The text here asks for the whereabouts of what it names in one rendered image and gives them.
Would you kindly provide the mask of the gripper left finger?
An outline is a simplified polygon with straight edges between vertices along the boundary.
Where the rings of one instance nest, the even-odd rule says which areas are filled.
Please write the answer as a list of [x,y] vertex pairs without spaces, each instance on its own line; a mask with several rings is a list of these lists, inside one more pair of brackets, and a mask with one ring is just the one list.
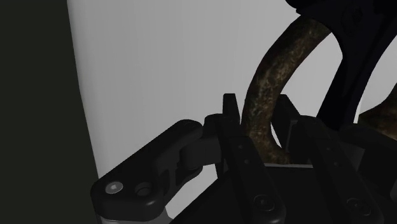
[[[286,207],[239,122],[225,94],[220,114],[180,120],[125,159],[91,188],[101,224],[284,224]],[[170,218],[166,205],[206,165],[216,180]]]

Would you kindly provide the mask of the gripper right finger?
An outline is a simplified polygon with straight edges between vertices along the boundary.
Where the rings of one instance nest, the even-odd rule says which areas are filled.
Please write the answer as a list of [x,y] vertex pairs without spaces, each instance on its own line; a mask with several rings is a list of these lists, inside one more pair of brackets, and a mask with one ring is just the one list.
[[397,224],[397,141],[356,123],[332,130],[284,94],[271,124],[291,161],[313,166],[311,224]]

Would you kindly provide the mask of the dark brown mottled curved object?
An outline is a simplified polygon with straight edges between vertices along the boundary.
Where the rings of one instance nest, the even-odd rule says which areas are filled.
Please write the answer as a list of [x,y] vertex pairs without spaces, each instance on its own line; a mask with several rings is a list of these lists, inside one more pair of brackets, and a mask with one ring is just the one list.
[[277,98],[307,56],[329,34],[342,60],[317,117],[339,130],[352,123],[380,57],[397,36],[397,0],[286,0],[299,17],[262,58],[247,90],[241,126],[265,163],[292,164],[271,133]]

